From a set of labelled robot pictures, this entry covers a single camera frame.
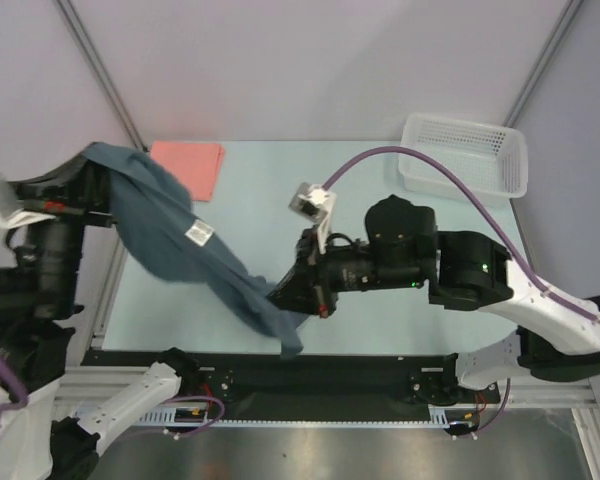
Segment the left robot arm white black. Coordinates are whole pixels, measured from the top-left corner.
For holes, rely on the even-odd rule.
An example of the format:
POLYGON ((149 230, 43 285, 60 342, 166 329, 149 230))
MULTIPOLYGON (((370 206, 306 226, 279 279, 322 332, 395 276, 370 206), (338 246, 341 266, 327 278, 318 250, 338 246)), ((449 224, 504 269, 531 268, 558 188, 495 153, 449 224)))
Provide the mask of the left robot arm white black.
POLYGON ((107 168, 83 156, 29 180, 0 174, 0 229, 25 234, 14 265, 0 267, 0 479, 84 479, 144 414, 200 390, 200 374, 168 353, 85 418, 53 417, 74 335, 67 320, 81 311, 85 231, 111 225, 110 198, 107 168))

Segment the blue-grey t shirt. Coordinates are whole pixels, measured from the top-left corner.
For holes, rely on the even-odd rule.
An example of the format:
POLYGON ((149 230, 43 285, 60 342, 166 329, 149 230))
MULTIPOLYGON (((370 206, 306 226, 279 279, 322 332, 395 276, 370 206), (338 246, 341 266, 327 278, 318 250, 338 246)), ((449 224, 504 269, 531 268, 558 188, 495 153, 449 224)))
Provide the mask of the blue-grey t shirt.
POLYGON ((275 338, 281 356, 300 354, 297 328, 307 317, 268 300, 273 285, 251 274, 193 211, 187 189, 141 150, 93 142, 80 152, 108 171, 110 213, 126 250, 150 274, 170 283, 205 283, 255 332, 275 338))

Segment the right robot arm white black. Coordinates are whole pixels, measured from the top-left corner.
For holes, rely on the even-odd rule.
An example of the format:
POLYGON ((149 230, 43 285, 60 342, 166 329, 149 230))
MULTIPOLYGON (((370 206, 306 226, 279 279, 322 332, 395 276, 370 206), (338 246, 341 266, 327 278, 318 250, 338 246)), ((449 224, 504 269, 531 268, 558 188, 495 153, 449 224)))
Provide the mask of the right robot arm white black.
POLYGON ((453 401, 515 377, 568 383, 600 375, 600 298, 579 300, 571 311, 525 278, 505 246, 478 232, 440 231, 433 209, 395 195, 370 207, 364 226, 366 240, 342 246, 335 233, 304 230, 295 263, 269 300, 327 318, 341 292, 426 287, 433 305, 515 323, 499 342, 447 356, 441 388, 453 401))

